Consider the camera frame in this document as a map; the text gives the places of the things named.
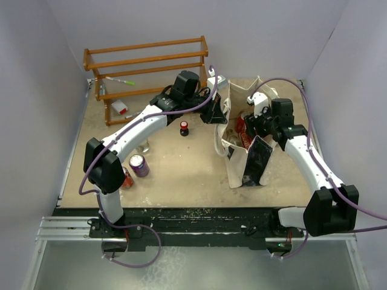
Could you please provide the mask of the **red cola can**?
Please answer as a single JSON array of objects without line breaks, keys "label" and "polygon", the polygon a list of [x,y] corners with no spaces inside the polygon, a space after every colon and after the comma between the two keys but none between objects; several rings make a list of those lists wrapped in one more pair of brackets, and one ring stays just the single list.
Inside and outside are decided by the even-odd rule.
[{"label": "red cola can", "polygon": [[249,113],[247,111],[241,111],[239,114],[238,114],[238,117],[236,118],[236,121],[235,121],[235,132],[237,134],[239,134],[244,125],[245,125],[245,121],[244,121],[244,118],[246,117],[246,115],[248,115]]}]

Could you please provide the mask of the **cream canvas tote bag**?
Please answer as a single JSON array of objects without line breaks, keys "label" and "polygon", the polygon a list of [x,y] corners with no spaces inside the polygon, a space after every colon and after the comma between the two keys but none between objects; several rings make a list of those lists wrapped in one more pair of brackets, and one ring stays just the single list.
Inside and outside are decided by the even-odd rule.
[{"label": "cream canvas tote bag", "polygon": [[229,187],[232,189],[269,184],[269,163],[277,146],[273,137],[254,137],[247,150],[242,144],[235,146],[229,143],[226,136],[226,130],[235,131],[235,121],[241,111],[253,113],[254,107],[249,106],[246,100],[256,89],[264,93],[270,101],[278,98],[275,88],[268,85],[259,86],[261,83],[261,78],[257,77],[248,88],[243,88],[228,81],[226,92],[221,94],[221,109],[226,115],[227,124],[215,126],[214,146],[217,154],[225,159]]}]

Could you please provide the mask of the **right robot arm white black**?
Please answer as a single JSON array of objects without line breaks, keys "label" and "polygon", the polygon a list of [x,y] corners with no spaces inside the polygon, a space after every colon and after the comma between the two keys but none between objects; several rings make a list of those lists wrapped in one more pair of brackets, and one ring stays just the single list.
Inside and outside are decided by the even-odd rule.
[{"label": "right robot arm white black", "polygon": [[245,116],[247,134],[254,138],[268,135],[294,161],[306,180],[311,198],[306,207],[287,207],[269,221],[269,230],[275,236],[283,236],[290,227],[307,230],[312,236],[347,232],[354,229],[357,210],[343,201],[354,204],[359,192],[354,185],[345,185],[326,165],[313,146],[306,128],[295,124],[293,103],[288,98],[270,100],[257,92],[247,98],[254,107]]}]

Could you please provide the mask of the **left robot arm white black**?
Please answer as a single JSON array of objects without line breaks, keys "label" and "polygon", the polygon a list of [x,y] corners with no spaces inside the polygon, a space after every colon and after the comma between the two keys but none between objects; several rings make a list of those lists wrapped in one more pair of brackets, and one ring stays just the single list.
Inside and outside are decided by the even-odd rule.
[{"label": "left robot arm white black", "polygon": [[199,114],[206,124],[226,123],[217,93],[219,77],[213,66],[209,75],[208,86],[202,88],[197,74],[180,72],[174,84],[165,87],[126,126],[102,140],[92,138],[87,142],[81,183],[94,185],[92,192],[105,220],[103,230],[111,237],[121,235],[125,228],[119,193],[125,180],[122,163],[136,147],[185,113]]}]

